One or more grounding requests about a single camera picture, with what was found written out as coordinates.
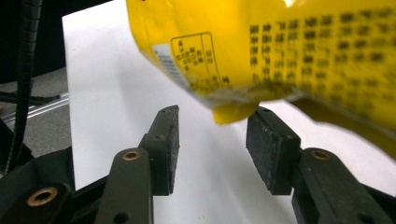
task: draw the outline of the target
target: nutrition label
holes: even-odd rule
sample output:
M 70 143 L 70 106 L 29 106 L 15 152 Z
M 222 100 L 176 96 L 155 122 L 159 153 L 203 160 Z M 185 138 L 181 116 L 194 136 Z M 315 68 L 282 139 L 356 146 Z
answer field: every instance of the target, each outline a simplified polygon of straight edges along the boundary
M 211 92 L 229 81 L 219 75 L 210 33 L 173 38 L 171 48 L 177 67 L 193 91 Z
M 396 101 L 396 8 L 309 16 L 249 27 L 253 82 L 282 83 L 360 116 Z

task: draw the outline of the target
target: white paper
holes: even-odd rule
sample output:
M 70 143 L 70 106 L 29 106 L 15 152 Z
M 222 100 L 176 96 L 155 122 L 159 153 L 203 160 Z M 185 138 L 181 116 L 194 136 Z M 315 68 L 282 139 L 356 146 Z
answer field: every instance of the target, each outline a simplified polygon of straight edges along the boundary
M 108 174 L 114 155 L 137 147 L 157 112 L 179 105 L 174 194 L 154 198 L 155 223 L 295 223 L 289 196 L 272 196 L 245 149 L 246 121 L 214 123 L 211 112 L 143 58 L 124 1 L 64 17 L 76 187 Z M 364 184 L 395 195 L 396 165 L 350 132 L 317 125 L 294 107 L 262 104 L 303 139 L 336 153 Z

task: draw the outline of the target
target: yellow package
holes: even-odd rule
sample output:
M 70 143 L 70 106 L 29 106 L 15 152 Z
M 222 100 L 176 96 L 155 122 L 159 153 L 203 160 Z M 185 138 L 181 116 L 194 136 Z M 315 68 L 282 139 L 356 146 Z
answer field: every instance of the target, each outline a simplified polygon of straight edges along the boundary
M 396 1 L 127 0 L 127 7 L 141 52 L 217 123 L 284 98 L 396 158 Z

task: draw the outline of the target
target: gray surface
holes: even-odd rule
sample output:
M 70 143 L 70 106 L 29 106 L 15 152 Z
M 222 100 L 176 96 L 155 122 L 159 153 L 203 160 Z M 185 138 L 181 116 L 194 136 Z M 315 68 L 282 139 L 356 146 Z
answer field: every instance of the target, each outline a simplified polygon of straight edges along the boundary
M 0 91 L 14 92 L 16 90 L 16 82 L 0 84 Z M 65 92 L 67 92 L 65 68 L 34 78 L 32 89 L 34 96 L 53 96 Z M 13 104 L 0 106 L 0 117 L 15 112 L 15 107 Z M 35 157 L 70 147 L 72 143 L 69 105 L 28 119 L 24 143 L 32 149 Z

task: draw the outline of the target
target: black cable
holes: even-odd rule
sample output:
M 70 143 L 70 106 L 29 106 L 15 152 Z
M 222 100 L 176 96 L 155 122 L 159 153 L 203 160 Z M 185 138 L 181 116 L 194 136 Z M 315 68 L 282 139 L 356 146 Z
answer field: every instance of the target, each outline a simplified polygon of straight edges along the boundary
M 18 59 L 18 102 L 14 135 L 9 151 L 6 174 L 19 165 L 26 128 L 32 73 L 35 59 L 35 41 L 41 14 L 42 0 L 22 0 L 21 39 Z

